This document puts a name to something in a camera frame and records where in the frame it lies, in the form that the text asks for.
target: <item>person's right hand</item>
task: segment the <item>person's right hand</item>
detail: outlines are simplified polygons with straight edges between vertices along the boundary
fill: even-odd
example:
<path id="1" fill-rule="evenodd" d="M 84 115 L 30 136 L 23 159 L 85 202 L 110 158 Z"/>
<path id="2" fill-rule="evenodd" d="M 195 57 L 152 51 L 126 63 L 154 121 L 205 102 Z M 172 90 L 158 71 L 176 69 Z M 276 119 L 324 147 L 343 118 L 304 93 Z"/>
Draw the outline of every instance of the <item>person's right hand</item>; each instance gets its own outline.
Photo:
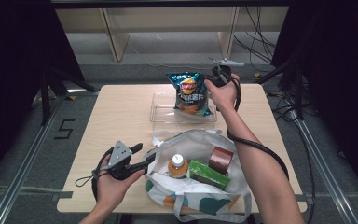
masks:
<path id="1" fill-rule="evenodd" d="M 231 76 L 240 82 L 240 77 L 238 75 L 232 74 Z M 223 113 L 227 110 L 234 109 L 235 100 L 237 98 L 237 89 L 232 81 L 220 88 L 216 87 L 210 80 L 205 80 L 204 82 L 211 93 L 213 103 L 219 108 L 220 112 Z"/>

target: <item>tote bag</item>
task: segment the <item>tote bag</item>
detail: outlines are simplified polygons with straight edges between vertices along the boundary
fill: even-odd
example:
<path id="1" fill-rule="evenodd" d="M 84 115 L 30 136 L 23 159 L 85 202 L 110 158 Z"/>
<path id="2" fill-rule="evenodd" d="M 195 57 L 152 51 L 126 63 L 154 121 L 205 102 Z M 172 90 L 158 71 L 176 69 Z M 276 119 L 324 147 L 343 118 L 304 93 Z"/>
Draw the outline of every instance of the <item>tote bag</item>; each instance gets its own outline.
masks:
<path id="1" fill-rule="evenodd" d="M 151 149 L 144 156 L 145 159 L 156 153 L 156 159 L 149 165 L 145 175 L 148 196 L 162 206 L 172 207 L 173 213 L 180 221 L 206 218 L 240 223 L 251 213 L 251 194 L 247 189 L 236 148 L 220 133 L 221 131 L 217 130 L 190 130 L 179 133 L 158 144 L 159 147 Z M 168 162 L 174 154 L 181 154 L 188 161 L 196 160 L 208 164 L 214 147 L 234 152 L 227 171 L 230 182 L 225 190 L 191 178 L 175 179 L 167 175 Z M 244 215 L 230 214 L 228 210 L 240 197 L 244 200 Z M 184 207 L 199 212 L 181 215 Z"/>

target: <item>bottle cap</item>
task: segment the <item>bottle cap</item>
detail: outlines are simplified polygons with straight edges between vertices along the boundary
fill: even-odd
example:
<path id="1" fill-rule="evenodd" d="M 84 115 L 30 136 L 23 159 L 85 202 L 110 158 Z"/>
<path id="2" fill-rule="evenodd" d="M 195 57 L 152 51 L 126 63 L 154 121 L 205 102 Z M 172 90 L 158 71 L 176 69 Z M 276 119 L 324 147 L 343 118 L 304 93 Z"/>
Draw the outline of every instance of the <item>bottle cap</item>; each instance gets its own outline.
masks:
<path id="1" fill-rule="evenodd" d="M 183 161 L 183 156 L 180 155 L 180 154 L 175 154 L 173 157 L 172 157 L 172 165 L 175 166 L 175 167 L 180 167 L 182 166 L 184 163 Z"/>

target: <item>blue chip bag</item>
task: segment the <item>blue chip bag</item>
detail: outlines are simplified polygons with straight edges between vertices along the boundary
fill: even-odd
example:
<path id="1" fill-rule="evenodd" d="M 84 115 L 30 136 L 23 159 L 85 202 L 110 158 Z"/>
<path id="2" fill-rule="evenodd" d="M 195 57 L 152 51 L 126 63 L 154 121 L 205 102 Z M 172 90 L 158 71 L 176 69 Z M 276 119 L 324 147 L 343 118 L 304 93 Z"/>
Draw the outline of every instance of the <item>blue chip bag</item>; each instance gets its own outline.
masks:
<path id="1" fill-rule="evenodd" d="M 208 90 L 201 73 L 166 74 L 176 88 L 175 109 L 187 114 L 208 116 Z"/>

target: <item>green box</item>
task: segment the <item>green box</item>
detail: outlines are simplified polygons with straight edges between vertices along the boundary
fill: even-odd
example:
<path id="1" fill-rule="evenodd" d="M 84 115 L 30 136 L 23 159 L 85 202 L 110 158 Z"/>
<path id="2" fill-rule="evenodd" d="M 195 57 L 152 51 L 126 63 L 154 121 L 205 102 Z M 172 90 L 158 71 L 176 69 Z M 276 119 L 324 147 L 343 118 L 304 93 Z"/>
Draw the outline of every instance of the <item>green box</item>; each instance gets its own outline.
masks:
<path id="1" fill-rule="evenodd" d="M 190 178 L 220 189 L 225 189 L 230 181 L 227 176 L 221 175 L 209 166 L 194 160 L 190 162 Z"/>

